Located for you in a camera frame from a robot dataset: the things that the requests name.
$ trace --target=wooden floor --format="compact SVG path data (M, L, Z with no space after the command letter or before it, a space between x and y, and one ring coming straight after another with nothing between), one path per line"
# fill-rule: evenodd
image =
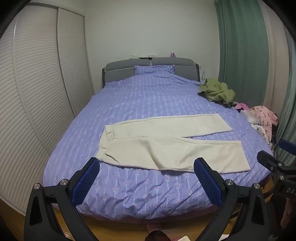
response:
M268 182L263 192L271 189L273 186L272 179ZM0 216L3 218L7 227L11 230L13 235L18 241L23 241L24 232L24 219L25 217L0 199ZM64 222L61 213L56 210L56 216L60 223L62 230L66 237L73 239L69 229ZM192 218L184 221L175 221L163 223L163 231L172 239L177 237L183 237L187 235L191 241L194 241L206 225L209 223L213 216L213 213L207 214L201 217ZM145 224L129 224L120 223L115 221L98 221L95 218L83 216L83 219L91 231L100 241L132 241L143 240L147 236L148 232ZM224 234L229 234L231 228L235 222L235 218L230 220Z

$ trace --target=pillow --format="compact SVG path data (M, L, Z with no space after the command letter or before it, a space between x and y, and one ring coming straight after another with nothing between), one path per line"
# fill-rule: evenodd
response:
M158 71L167 71L175 74L174 65L153 65L153 66L135 66L135 74L151 74Z

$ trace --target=cream-colored pants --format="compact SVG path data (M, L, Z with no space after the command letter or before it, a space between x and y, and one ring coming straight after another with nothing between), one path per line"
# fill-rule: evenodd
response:
M231 131L218 114L153 117L106 125L96 158L106 163L154 170L193 172L203 157L219 173L249 171L240 141L185 137Z

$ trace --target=green curtain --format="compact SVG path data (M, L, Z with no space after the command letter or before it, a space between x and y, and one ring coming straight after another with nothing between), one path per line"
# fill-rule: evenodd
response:
M285 139L296 143L296 48L295 42L287 30L286 35L290 56L290 74L283 109L279 116L279 128L276 133L276 139ZM286 165L291 165L295 161L295 156L278 146L275 148L274 155Z
M217 0L220 40L219 81L235 101L263 104L269 69L266 26L257 0Z

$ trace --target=sliding closet door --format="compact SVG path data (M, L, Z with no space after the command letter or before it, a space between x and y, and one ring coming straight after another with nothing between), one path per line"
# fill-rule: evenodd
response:
M13 40L15 81L26 114L45 149L52 153L74 119L57 50L57 9L26 6Z
M25 213L32 186L42 181L49 154L18 94L12 58L14 27L15 20L0 40L0 197Z
M93 94L86 64L83 16L59 8L57 23L62 75L71 107L77 116Z

